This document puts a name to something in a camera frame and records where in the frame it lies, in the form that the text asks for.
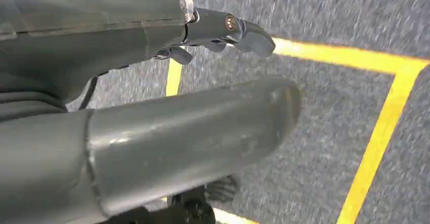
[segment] black cable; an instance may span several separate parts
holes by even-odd
[[[97,86],[97,81],[98,81],[98,77],[94,77],[91,79],[90,85],[88,86],[88,90],[87,90],[87,93],[85,94],[84,100],[82,100],[81,106],[79,106],[79,110],[87,108],[91,98],[93,97],[95,87]]]

